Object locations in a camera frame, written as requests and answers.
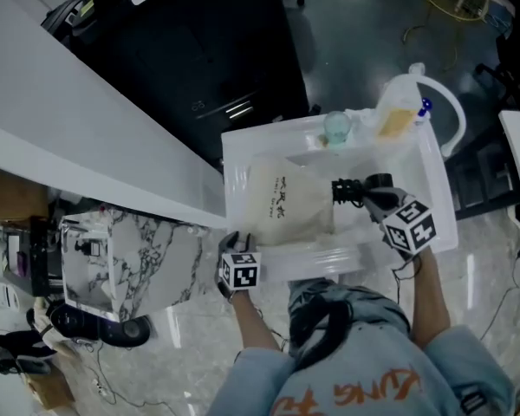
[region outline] beige cloth bag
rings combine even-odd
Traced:
[[[250,164],[244,229],[261,245],[315,241],[334,231],[331,182],[285,158]]]

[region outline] gray tile floor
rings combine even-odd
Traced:
[[[471,71],[478,62],[494,64],[495,37],[490,25],[465,26],[457,66],[443,73],[451,53],[454,21],[436,12],[429,29],[421,30],[403,46],[405,28],[423,21],[424,0],[307,0],[303,10],[292,1],[289,22],[296,39],[311,102],[323,112],[373,107],[382,86],[394,75],[406,72],[413,62],[424,62],[427,74],[448,86],[463,103],[468,116],[466,139],[497,121],[493,102],[497,91],[487,91]],[[441,143],[456,130],[454,114],[435,94],[432,124]],[[513,255],[520,246],[520,232],[506,216],[495,211],[458,223],[459,247],[438,256],[445,299],[455,323],[468,325],[476,335],[484,333],[504,292],[513,285]],[[364,284],[396,297],[388,270],[365,270],[345,275],[347,284]],[[520,261],[516,281],[520,285]],[[403,282],[401,305],[412,315],[412,282]],[[265,321],[277,332],[288,334],[285,284],[266,284],[252,292]],[[135,408],[113,395],[102,398],[92,379],[98,373],[97,353],[78,348],[81,361],[61,359],[81,416],[160,415],[201,416],[223,383],[241,348],[232,309],[217,294],[162,310],[152,316],[156,336],[145,346],[126,351],[105,347],[101,366],[113,390],[135,404],[165,401],[167,406]],[[504,300],[497,319],[484,338],[485,345],[520,386],[520,289]]]

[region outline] marble-patterned table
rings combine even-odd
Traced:
[[[111,206],[62,220],[66,303],[123,322],[215,288],[224,231]]]

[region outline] white sink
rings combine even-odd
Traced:
[[[323,115],[288,120],[224,133],[225,203],[229,231],[238,231],[246,205],[250,161],[257,154],[271,154],[306,166],[328,181],[365,179],[390,172],[393,183],[431,205],[437,228],[434,252],[453,249],[458,235],[452,196],[438,143],[427,122],[400,141],[378,143],[349,137],[339,148],[326,148]],[[262,247],[263,280],[267,282],[331,276],[400,262],[395,251],[381,242],[383,233],[365,208],[335,205],[335,234],[315,242]]]

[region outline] light blue t-shirt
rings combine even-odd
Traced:
[[[514,414],[514,387],[466,327],[424,350],[395,326],[357,322],[328,358],[293,373],[287,354],[247,348],[208,416]]]

